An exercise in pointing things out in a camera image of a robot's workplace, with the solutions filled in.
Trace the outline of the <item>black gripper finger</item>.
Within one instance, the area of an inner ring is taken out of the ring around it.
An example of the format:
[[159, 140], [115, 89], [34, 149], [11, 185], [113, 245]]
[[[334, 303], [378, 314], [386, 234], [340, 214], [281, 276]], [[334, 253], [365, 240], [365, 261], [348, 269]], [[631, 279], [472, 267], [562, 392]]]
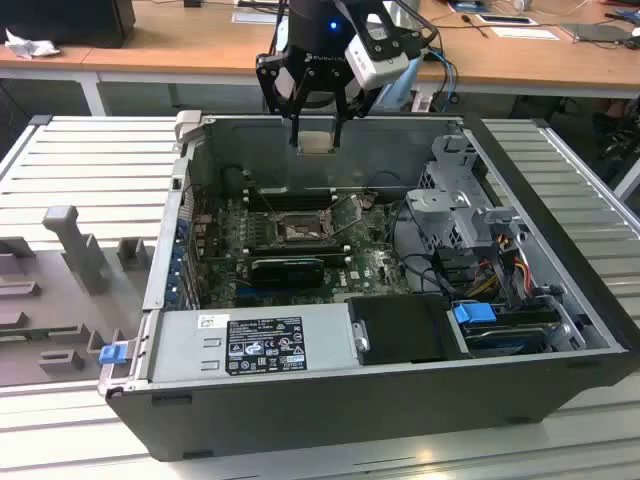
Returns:
[[[276, 80], [282, 70], [292, 80], [288, 96], [280, 92]], [[298, 145], [300, 115], [313, 86], [313, 69], [303, 60], [300, 52], [283, 52], [276, 55], [260, 54], [256, 57], [256, 75], [264, 100], [272, 114], [291, 121], [289, 143]]]
[[341, 133], [344, 124], [354, 118], [366, 117], [380, 95], [381, 88], [378, 87], [373, 90], [360, 89], [352, 101], [347, 100], [346, 83], [343, 80], [333, 80], [332, 91], [336, 104], [332, 142], [333, 147], [338, 148], [341, 145]]

